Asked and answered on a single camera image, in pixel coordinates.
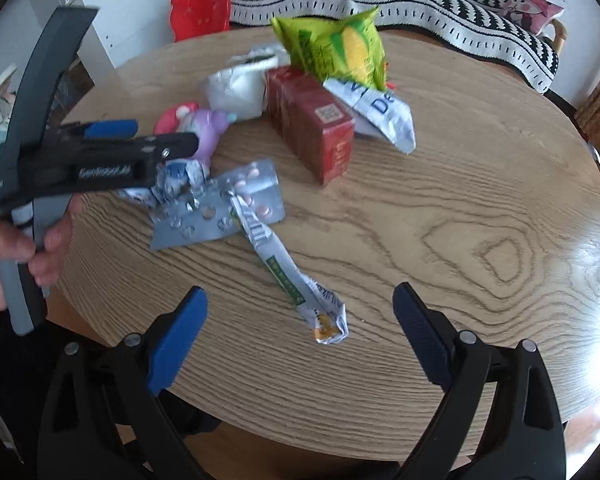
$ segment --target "green snack bag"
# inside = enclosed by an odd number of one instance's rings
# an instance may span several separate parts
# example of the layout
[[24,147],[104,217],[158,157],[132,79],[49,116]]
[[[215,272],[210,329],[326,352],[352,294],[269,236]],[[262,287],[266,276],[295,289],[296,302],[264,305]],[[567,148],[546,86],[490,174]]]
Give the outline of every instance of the green snack bag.
[[335,77],[386,90],[384,46],[374,25],[378,8],[337,22],[322,18],[272,18],[292,65],[320,81]]

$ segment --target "blue gripper pad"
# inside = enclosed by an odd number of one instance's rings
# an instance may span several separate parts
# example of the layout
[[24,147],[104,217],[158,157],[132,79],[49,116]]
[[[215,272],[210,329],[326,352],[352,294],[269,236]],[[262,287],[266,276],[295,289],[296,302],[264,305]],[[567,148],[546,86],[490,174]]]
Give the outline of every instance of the blue gripper pad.
[[427,314],[440,316],[439,325],[446,323],[455,332],[451,323],[441,312],[428,309],[407,282],[394,290],[394,314],[429,382],[447,392],[453,382],[450,351]]
[[129,119],[121,121],[98,121],[91,123],[84,131],[87,139],[130,139],[138,132],[138,122]]
[[206,320],[206,294],[192,288],[177,307],[176,319],[149,355],[147,386],[156,396],[169,388]]

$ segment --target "purple toy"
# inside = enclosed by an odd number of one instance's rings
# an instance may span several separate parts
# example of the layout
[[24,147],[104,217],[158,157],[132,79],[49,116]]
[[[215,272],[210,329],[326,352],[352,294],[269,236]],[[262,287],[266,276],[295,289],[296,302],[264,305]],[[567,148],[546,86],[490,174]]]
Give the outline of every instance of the purple toy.
[[198,108],[197,103],[187,103],[167,110],[155,125],[154,134],[171,132],[192,133],[198,136],[200,145],[192,157],[207,168],[211,166],[220,136],[237,120],[236,114]]

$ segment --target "gray handle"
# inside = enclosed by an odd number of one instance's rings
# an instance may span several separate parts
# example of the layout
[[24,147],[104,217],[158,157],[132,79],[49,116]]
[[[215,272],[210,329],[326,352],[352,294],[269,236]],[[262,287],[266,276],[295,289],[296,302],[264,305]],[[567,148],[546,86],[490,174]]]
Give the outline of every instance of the gray handle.
[[[16,227],[32,237],[39,250],[44,248],[46,231],[62,218],[71,195],[37,198],[14,209],[11,220]],[[46,319],[48,290],[36,285],[26,263],[0,260],[0,282],[11,317],[13,331],[18,335],[32,332]]]

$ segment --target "chair backrest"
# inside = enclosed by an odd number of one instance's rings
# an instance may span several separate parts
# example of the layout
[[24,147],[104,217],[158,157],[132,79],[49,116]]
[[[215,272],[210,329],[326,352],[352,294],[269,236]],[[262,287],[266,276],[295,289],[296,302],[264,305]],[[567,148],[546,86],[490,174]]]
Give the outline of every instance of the chair backrest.
[[171,0],[175,41],[229,30],[230,0]]

